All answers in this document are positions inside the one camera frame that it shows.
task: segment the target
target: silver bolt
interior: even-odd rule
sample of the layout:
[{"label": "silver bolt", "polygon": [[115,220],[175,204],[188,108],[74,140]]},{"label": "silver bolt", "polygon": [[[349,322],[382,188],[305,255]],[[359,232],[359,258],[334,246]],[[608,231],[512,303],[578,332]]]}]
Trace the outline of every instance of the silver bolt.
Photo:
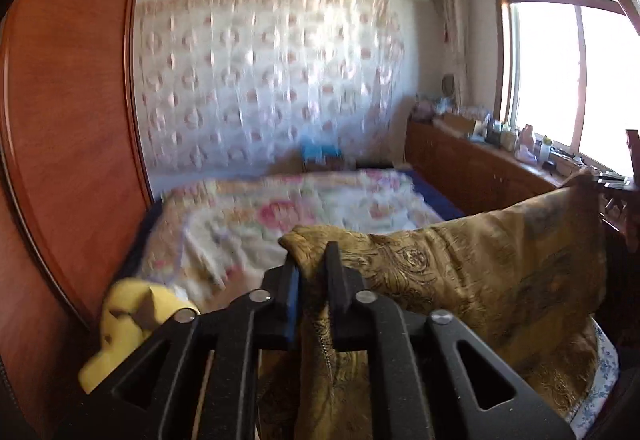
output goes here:
[{"label": "silver bolt", "polygon": [[254,290],[249,294],[249,299],[254,303],[265,303],[269,299],[271,299],[271,294],[267,292],[267,290],[263,290],[262,288],[258,288],[258,290]]},{"label": "silver bolt", "polygon": [[181,308],[174,314],[174,319],[179,323],[190,323],[196,318],[196,312],[191,308]]},{"label": "silver bolt", "polygon": [[369,305],[376,299],[378,299],[378,295],[370,290],[360,290],[358,293],[356,293],[356,301],[364,305]]},{"label": "silver bolt", "polygon": [[453,320],[453,315],[446,310],[436,310],[431,312],[431,320],[437,325],[448,325]]}]

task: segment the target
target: wall covering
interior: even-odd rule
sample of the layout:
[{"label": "wall covering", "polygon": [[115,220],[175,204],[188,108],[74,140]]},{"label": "wall covering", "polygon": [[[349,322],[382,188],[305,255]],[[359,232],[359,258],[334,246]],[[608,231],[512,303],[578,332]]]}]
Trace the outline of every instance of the wall covering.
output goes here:
[{"label": "wall covering", "polygon": [[300,139],[388,147],[404,52],[387,0],[152,0],[134,80],[150,172],[267,172]]}]

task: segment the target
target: curtain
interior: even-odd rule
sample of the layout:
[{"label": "curtain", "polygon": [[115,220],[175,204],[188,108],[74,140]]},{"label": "curtain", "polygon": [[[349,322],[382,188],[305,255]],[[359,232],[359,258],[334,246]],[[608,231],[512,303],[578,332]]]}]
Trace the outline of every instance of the curtain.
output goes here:
[{"label": "curtain", "polygon": [[469,0],[442,0],[446,41],[450,54],[448,66],[455,79],[456,105],[462,107],[470,103],[470,93],[466,72],[466,51],[468,46]]}]

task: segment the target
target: floral bedspread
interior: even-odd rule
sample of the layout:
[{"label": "floral bedspread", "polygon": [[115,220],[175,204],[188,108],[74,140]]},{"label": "floral bedspread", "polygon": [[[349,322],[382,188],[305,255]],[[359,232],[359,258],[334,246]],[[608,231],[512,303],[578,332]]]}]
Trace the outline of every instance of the floral bedspread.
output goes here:
[{"label": "floral bedspread", "polygon": [[278,238],[296,225],[384,234],[440,221],[411,178],[393,169],[201,181],[164,197],[139,276],[207,312],[228,302],[233,290],[218,295],[234,279],[252,289],[280,266],[286,251]]}]

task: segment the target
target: wooden cabinet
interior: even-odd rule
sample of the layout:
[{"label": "wooden cabinet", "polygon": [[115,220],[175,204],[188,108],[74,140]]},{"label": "wooden cabinet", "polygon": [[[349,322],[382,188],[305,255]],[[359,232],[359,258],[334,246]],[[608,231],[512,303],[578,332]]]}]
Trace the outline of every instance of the wooden cabinet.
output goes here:
[{"label": "wooden cabinet", "polygon": [[465,214],[503,209],[549,192],[560,180],[504,151],[409,122],[405,156],[418,173]]}]

